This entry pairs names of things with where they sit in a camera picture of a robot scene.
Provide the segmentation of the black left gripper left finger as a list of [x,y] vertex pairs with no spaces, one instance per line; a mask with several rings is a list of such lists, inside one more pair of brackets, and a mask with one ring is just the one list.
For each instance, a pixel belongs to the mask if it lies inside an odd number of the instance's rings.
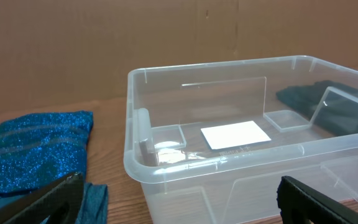
[[74,223],[83,189],[82,173],[71,172],[0,208],[0,223]]

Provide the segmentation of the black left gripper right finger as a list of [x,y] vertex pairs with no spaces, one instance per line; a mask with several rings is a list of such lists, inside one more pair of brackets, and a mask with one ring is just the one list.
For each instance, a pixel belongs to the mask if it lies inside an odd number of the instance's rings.
[[281,177],[277,205],[283,224],[358,224],[358,213],[290,176]]

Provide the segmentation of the blue sparkly garment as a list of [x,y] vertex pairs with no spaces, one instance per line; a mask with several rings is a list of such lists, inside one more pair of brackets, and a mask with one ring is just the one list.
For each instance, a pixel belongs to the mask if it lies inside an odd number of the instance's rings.
[[32,113],[0,124],[0,198],[86,174],[93,113]]

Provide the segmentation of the black garment large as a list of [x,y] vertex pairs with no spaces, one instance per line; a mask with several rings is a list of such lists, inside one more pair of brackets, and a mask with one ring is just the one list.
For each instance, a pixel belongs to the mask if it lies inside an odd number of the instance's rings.
[[358,88],[331,80],[288,86],[276,97],[335,136],[358,133]]

